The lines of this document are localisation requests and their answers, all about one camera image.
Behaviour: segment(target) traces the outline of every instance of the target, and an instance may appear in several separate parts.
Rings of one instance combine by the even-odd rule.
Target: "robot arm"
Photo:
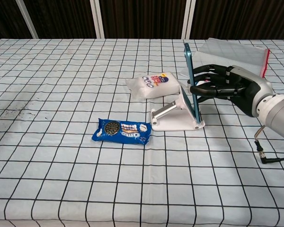
[[[210,72],[195,76],[190,91],[201,103],[210,98],[228,99],[250,117],[258,117],[264,125],[255,134],[255,143],[262,163],[272,163],[284,158],[266,158],[257,139],[265,126],[284,137],[284,95],[274,94],[272,85],[266,79],[238,66],[205,65],[194,69],[194,73]]]

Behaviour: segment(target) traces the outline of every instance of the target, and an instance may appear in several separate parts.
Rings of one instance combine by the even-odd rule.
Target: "table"
[[[204,40],[185,40],[196,51]],[[284,93],[284,41],[266,78]],[[200,105],[204,129],[152,132],[149,143],[94,142],[98,118],[150,121],[175,95],[138,102],[125,80],[171,71],[183,40],[0,40],[0,227],[282,226],[284,162],[261,164],[260,126],[225,100]],[[284,139],[261,137],[267,157]]]

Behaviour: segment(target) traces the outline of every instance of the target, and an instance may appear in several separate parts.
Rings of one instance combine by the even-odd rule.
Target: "blue snack package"
[[[150,135],[150,123],[103,120],[99,118],[98,129],[92,139],[93,141],[104,140],[126,144],[146,144]]]

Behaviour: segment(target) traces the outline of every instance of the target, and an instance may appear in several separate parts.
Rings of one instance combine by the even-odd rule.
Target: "dark curtain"
[[[284,0],[197,0],[191,39],[284,39]]]
[[[181,38],[186,0],[100,0],[105,38]]]
[[[39,38],[96,38],[89,0],[24,0]]]
[[[15,0],[0,0],[1,38],[32,38]]]

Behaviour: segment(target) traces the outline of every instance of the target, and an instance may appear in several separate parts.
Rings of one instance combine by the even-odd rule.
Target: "phone stand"
[[[180,86],[178,99],[159,110],[151,110],[151,127],[154,131],[191,131],[205,126],[204,121],[197,122],[195,111]]]

